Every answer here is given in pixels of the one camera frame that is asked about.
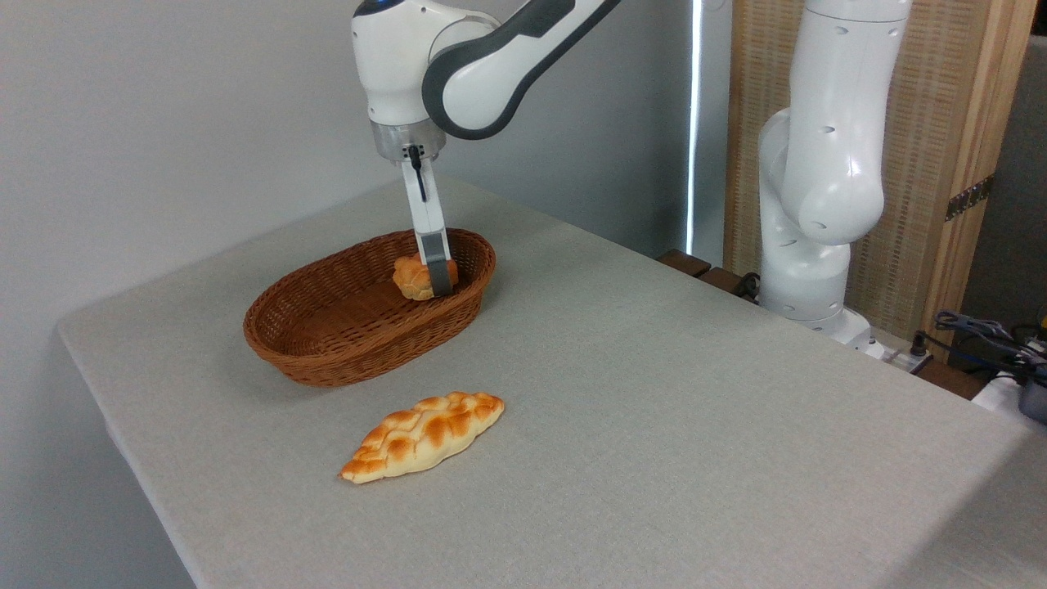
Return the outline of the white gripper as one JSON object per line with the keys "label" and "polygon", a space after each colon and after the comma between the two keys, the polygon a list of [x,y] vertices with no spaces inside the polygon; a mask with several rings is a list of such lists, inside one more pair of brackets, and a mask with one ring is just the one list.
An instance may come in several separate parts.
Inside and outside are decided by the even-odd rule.
{"label": "white gripper", "polygon": [[421,262],[429,269],[435,297],[446,297],[453,292],[449,268],[452,255],[431,159],[408,156],[404,158],[401,171]]}

